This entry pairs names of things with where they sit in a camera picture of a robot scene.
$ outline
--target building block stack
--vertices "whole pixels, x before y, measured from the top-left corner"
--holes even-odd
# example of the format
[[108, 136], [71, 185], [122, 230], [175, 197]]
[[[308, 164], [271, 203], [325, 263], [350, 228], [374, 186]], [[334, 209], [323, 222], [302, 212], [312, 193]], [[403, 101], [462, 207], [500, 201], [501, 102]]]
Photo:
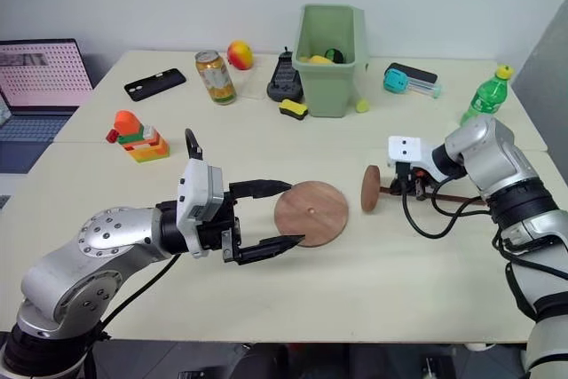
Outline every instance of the building block stack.
[[163, 159], [170, 155], [168, 142], [152, 126], [145, 126], [128, 110], [121, 110], [114, 118], [114, 129], [107, 140], [118, 143], [138, 163]]

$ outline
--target round wooden board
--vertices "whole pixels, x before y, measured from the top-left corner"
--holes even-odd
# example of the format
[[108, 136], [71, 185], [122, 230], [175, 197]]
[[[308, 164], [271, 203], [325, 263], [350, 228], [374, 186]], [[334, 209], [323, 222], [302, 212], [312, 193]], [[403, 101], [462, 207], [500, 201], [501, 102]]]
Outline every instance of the round wooden board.
[[315, 248], [332, 241], [347, 224], [349, 209], [343, 194], [319, 181], [296, 184], [276, 202], [274, 223], [280, 234], [305, 234], [299, 244]]
[[369, 164], [361, 184], [361, 208], [364, 212], [370, 212], [375, 208], [380, 192], [381, 171], [379, 171], [378, 166]]

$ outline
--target green basket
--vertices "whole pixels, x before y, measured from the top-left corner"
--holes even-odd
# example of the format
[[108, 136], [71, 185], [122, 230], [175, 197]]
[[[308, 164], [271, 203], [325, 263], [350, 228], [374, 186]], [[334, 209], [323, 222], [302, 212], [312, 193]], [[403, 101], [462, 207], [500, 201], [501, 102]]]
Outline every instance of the green basket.
[[[344, 64], [310, 64], [301, 57], [341, 51]], [[343, 117], [358, 97], [355, 75], [368, 63], [365, 13], [349, 5], [307, 4], [302, 9], [292, 67], [300, 73], [310, 115]]]

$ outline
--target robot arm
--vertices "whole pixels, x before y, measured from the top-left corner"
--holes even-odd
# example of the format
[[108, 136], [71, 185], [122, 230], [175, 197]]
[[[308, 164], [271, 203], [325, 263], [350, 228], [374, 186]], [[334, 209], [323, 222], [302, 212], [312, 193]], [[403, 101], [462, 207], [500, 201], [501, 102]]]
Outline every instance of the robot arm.
[[466, 174], [499, 226], [495, 247], [518, 308], [536, 321], [527, 347], [531, 379], [568, 377], [568, 213], [560, 210], [513, 133], [490, 115], [470, 119], [433, 148], [390, 137], [389, 165], [439, 181]]
[[153, 262], [191, 252], [205, 257], [223, 250], [239, 265], [275, 257], [303, 236], [265, 239], [241, 248], [237, 199], [288, 190], [281, 181], [253, 180], [223, 191], [221, 169], [209, 166], [190, 130], [190, 160], [179, 180], [177, 200], [148, 209], [113, 208], [87, 220], [63, 247], [26, 273], [25, 300], [7, 345], [0, 351], [0, 378], [75, 377], [107, 323], [100, 319], [122, 284]]

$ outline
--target yellow bottle cap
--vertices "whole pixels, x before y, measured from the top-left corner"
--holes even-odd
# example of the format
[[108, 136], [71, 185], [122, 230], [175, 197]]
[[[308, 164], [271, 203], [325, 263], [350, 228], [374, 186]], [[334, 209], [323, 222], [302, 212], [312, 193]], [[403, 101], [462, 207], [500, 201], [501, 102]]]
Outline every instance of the yellow bottle cap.
[[503, 80], [510, 79], [513, 73], [515, 73], [515, 69], [511, 66], [499, 66], [495, 71], [495, 75]]

